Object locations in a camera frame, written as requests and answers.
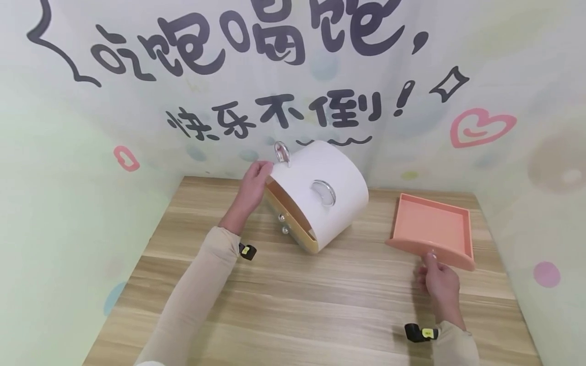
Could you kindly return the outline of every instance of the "beige sleeve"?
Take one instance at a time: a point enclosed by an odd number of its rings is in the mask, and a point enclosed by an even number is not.
[[[147,361],[164,366],[187,363],[193,338],[240,255],[239,243],[240,237],[224,228],[210,230],[199,253],[171,293],[135,365]]]
[[[448,321],[439,324],[439,337],[431,341],[434,366],[478,366],[480,359],[472,334]]]

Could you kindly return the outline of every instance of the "clear acrylic handle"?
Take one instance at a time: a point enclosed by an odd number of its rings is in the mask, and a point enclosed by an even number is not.
[[[289,153],[287,145],[282,141],[275,142],[275,155],[280,163],[286,162],[287,167],[291,167],[291,154]]]

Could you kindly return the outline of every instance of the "wooden table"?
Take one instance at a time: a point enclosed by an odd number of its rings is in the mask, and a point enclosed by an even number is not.
[[[237,186],[184,178],[84,365],[133,364]],[[418,258],[384,245],[400,192],[371,190],[363,214],[318,255],[281,234],[262,205],[243,234],[257,255],[239,259],[189,365],[432,365],[430,344],[409,343],[403,330],[434,324],[429,297],[413,284]],[[482,365],[540,365],[474,195],[406,192],[471,211],[478,268],[458,273]]]

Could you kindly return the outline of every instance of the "pink circle dot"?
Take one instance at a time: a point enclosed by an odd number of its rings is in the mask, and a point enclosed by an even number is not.
[[[533,278],[543,287],[556,287],[561,280],[560,270],[551,262],[538,263],[533,268]]]

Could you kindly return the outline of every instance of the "black wrist strap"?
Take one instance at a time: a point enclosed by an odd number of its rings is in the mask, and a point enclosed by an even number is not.
[[[242,258],[248,259],[249,261],[252,261],[254,255],[256,254],[256,248],[254,248],[252,245],[244,245],[242,243],[238,244],[238,251],[240,252],[240,256]]]

